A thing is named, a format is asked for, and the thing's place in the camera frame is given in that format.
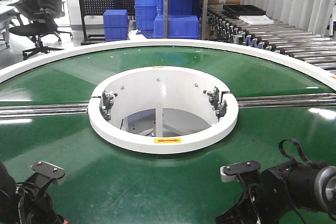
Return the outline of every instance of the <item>chair base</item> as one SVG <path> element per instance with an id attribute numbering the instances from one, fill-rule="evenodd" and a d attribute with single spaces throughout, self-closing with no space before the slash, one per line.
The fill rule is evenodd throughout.
<path id="1" fill-rule="evenodd" d="M 42 41 L 39 41 L 39 46 L 32 48 L 32 49 L 27 49 L 27 50 L 23 50 L 22 51 L 22 55 L 23 55 L 23 60 L 28 59 L 29 57 L 39 53 L 39 52 L 43 52 L 45 54 L 48 54 L 50 51 L 52 50 L 63 50 L 62 48 L 55 48 L 55 47 L 48 47 L 48 46 L 43 46 Z"/>

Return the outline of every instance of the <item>black cable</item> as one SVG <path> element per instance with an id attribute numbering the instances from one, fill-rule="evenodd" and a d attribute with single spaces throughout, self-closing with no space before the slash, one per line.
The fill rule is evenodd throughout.
<path id="1" fill-rule="evenodd" d="M 299 156 L 301 157 L 301 159 L 302 159 L 307 165 L 311 165 L 311 164 L 313 164 L 313 162 L 310 161 L 310 160 L 306 157 L 306 155 L 304 154 L 303 149 L 302 149 L 302 146 L 300 145 L 300 143 L 299 143 L 297 140 L 295 140 L 294 138 L 288 138 L 288 139 L 282 140 L 282 141 L 279 143 L 279 150 L 280 150 L 281 154 L 282 154 L 284 157 L 287 157 L 287 158 L 289 158 L 290 160 L 292 160 L 292 161 L 294 161 L 294 162 L 297 162 L 296 159 L 295 159 L 293 156 L 289 155 L 289 154 L 285 151 L 285 149 L 283 148 L 283 143 L 286 142 L 286 141 L 291 142 L 291 143 L 296 147 L 296 150 L 298 151 Z"/>
<path id="2" fill-rule="evenodd" d="M 294 212 L 296 212 L 296 214 L 300 217 L 300 219 L 302 220 L 303 224 L 307 224 L 306 220 L 304 219 L 304 217 L 302 216 L 302 214 L 299 212 L 298 208 L 294 205 L 292 205 Z"/>

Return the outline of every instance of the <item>white rim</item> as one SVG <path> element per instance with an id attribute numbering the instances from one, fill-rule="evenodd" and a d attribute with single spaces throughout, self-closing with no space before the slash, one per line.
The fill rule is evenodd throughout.
<path id="1" fill-rule="evenodd" d="M 148 76 L 152 76 L 153 74 L 155 76 L 164 75 L 162 72 L 166 72 L 166 73 L 176 72 L 176 74 L 183 74 L 184 77 L 198 79 L 197 83 L 199 83 L 199 87 L 197 86 L 197 88 L 193 88 L 195 90 L 194 92 L 192 91 L 192 89 L 187 90 L 186 95 L 193 97 L 193 99 L 190 99 L 190 103 L 192 102 L 196 103 L 196 100 L 200 98 L 200 102 L 198 103 L 198 106 L 205 109 L 205 111 L 202 112 L 201 114 L 203 114 L 204 116 L 207 116 L 208 118 L 211 118 L 208 122 L 210 123 L 211 121 L 211 124 L 213 124 L 212 126 L 210 126 L 209 128 L 205 130 L 202 130 L 202 131 L 199 131 L 193 134 L 173 137 L 174 139 L 172 139 L 171 137 L 150 137 L 150 136 L 141 136 L 141 135 L 132 134 L 132 133 L 119 129 L 116 126 L 113 126 L 112 124 L 110 124 L 103 118 L 100 112 L 100 106 L 101 106 L 101 96 L 104 91 L 111 92 L 112 90 L 110 90 L 110 88 L 112 86 L 114 88 L 113 91 L 116 91 L 115 88 L 120 86 L 120 83 L 122 83 L 121 80 L 124 77 L 127 77 L 127 79 L 132 79 L 132 77 L 138 76 L 138 79 L 139 79 L 140 75 L 142 74 L 142 75 L 145 75 L 146 78 L 148 79 Z M 167 93 L 170 93 L 171 91 L 174 92 L 175 91 L 174 88 L 178 89 L 178 87 L 175 84 L 172 85 L 173 87 L 169 88 L 168 82 L 164 84 L 164 86 L 167 86 L 167 89 L 168 89 Z M 185 82 L 194 83 L 194 81 L 190 79 L 185 80 Z M 219 120 L 219 122 L 213 120 L 213 118 L 216 117 L 215 111 L 211 109 L 211 105 L 208 102 L 207 94 L 203 94 L 203 89 L 210 90 L 210 89 L 213 89 L 214 87 L 218 87 L 220 94 L 222 92 L 224 93 L 223 98 L 227 104 L 226 113 Z M 121 94 L 125 92 L 125 90 L 119 90 L 118 91 L 119 95 L 115 98 L 115 100 L 118 100 L 118 98 L 120 98 L 121 96 L 123 97 L 120 99 L 127 99 L 127 97 L 132 96 L 132 94 L 135 95 L 138 93 L 136 91 L 135 93 L 133 93 L 133 91 L 130 91 L 130 89 L 128 88 L 128 91 L 126 94 Z M 155 92 L 149 94 L 149 97 L 150 97 L 149 99 L 152 100 L 153 96 L 155 96 Z M 166 103 L 164 100 L 166 100 L 167 102 L 166 95 L 163 98 L 163 100 L 161 100 L 163 104 Z M 175 103 L 174 101 L 169 102 L 170 104 L 169 108 L 176 108 L 174 103 Z M 141 108 L 141 109 L 138 109 L 137 112 L 145 110 L 138 104 L 133 104 L 133 105 Z M 176 105 L 181 107 L 179 99 L 176 99 Z M 117 116 L 117 117 L 120 117 L 117 120 L 117 125 L 120 125 L 121 119 L 123 119 L 125 116 L 128 116 L 128 114 L 125 114 L 124 110 L 127 110 L 127 104 L 125 104 L 124 108 L 120 110 L 122 111 L 121 113 L 124 113 L 124 115 L 122 116 L 118 114 Z M 229 93 L 229 88 L 222 81 L 211 76 L 210 74 L 203 73 L 198 70 L 181 68 L 181 67 L 159 67 L 159 68 L 146 67 L 146 68 L 128 70 L 128 71 L 116 74 L 102 81 L 92 93 L 92 98 L 89 102 L 88 112 L 89 112 L 90 123 L 92 125 L 92 128 L 103 139 L 105 139 L 106 141 L 114 145 L 117 145 L 121 148 L 125 148 L 125 149 L 136 151 L 136 152 L 142 152 L 142 153 L 174 154 L 174 153 L 190 152 L 190 151 L 198 150 L 201 148 L 205 148 L 214 143 L 217 143 L 218 141 L 226 137 L 236 125 L 237 116 L 238 116 L 238 103 L 235 97 Z"/>
<path id="2" fill-rule="evenodd" d="M 110 49 L 121 49 L 121 48 L 132 48 L 132 47 L 147 47 L 147 46 L 180 46 L 180 47 L 198 47 L 198 48 L 208 48 L 217 49 L 230 52 L 237 52 L 239 54 L 245 54 L 254 56 L 261 59 L 266 59 L 269 61 L 276 62 L 278 64 L 287 66 L 298 70 L 308 76 L 311 76 L 322 83 L 328 85 L 333 90 L 336 90 L 336 76 L 328 71 L 318 68 L 314 65 L 305 63 L 304 61 L 277 54 L 275 52 L 270 52 L 266 50 L 261 50 L 257 48 L 251 48 L 236 44 L 228 44 L 223 42 L 205 41 L 205 40 L 188 40 L 188 39 L 147 39 L 145 41 L 133 42 L 131 40 L 127 41 L 116 41 L 116 42 L 105 42 L 100 44 L 88 45 L 75 47 L 71 49 L 65 49 L 62 51 L 52 52 L 47 55 L 41 55 L 35 58 L 31 58 L 7 68 L 0 70 L 0 83 L 20 74 L 30 69 L 70 58 L 73 56 L 78 56 L 81 54 L 87 54 L 95 51 L 104 51 Z"/>

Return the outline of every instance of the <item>robotic arm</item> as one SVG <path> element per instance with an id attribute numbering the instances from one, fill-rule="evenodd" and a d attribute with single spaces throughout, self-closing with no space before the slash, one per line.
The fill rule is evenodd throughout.
<path id="1" fill-rule="evenodd" d="M 284 142 L 293 143 L 304 164 L 288 155 Z M 279 143 L 283 156 L 290 161 L 259 173 L 260 164 L 248 161 L 220 168 L 223 182 L 238 180 L 244 192 L 239 202 L 215 218 L 216 224 L 276 224 L 294 210 L 306 223 L 298 208 L 328 213 L 336 221 L 336 167 L 325 161 L 306 158 L 301 145 L 292 138 Z"/>

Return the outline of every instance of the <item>yellow label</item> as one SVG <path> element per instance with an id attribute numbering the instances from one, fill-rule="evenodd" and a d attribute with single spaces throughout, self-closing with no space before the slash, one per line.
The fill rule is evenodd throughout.
<path id="1" fill-rule="evenodd" d="M 175 144 L 175 143 L 182 143 L 182 140 L 177 137 L 163 137 L 163 138 L 155 138 L 155 144 Z"/>

